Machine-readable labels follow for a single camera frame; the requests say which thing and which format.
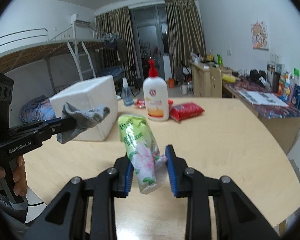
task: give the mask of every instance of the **red bottle cap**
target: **red bottle cap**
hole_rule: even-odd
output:
[[[150,65],[150,69],[149,69],[149,77],[157,77],[158,76],[158,71],[157,69],[154,67],[155,63],[153,59],[149,59],[148,63]]]

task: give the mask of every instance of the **styrofoam box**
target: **styrofoam box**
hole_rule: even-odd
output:
[[[101,104],[110,108],[110,114],[95,127],[86,130],[75,138],[81,141],[103,141],[117,119],[118,101],[112,76],[104,76],[78,82],[50,98],[57,117],[61,117],[64,103],[79,110],[93,109]]]

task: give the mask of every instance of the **bed ladder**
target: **bed ladder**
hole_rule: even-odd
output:
[[[80,81],[84,81],[84,78],[83,78],[82,74],[87,73],[87,72],[91,72],[91,71],[92,71],[93,77],[96,78],[96,73],[95,73],[94,68],[93,68],[92,60],[91,60],[90,54],[89,54],[84,42],[83,41],[81,42],[81,46],[84,50],[84,53],[82,53],[82,54],[79,54],[78,44],[76,42],[74,42],[74,51],[73,51],[69,41],[67,43],[67,46],[68,46],[68,49],[70,50],[70,53],[71,53],[71,55],[74,59],[75,65],[77,66]],[[90,69],[82,71],[81,64],[80,64],[80,57],[88,57],[89,64],[90,64]]]

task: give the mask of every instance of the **silver screw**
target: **silver screw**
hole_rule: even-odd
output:
[[[194,174],[194,169],[193,168],[186,168],[185,169],[186,174]]]
[[[114,168],[114,167],[112,167],[112,168],[109,168],[109,169],[107,170],[107,172],[108,172],[109,175],[112,175],[112,174],[115,174],[115,173],[117,172],[117,169]]]
[[[231,181],[231,179],[228,176],[222,176],[221,177],[221,181],[223,183],[229,183]]]
[[[71,183],[72,183],[72,184],[78,184],[80,181],[81,181],[81,178],[80,178],[80,177],[73,177],[73,178],[71,179]]]

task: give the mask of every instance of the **paper sheet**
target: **paper sheet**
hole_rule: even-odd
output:
[[[243,90],[239,91],[239,93],[253,105],[288,107],[288,105],[285,102],[277,98],[272,93],[243,91]]]

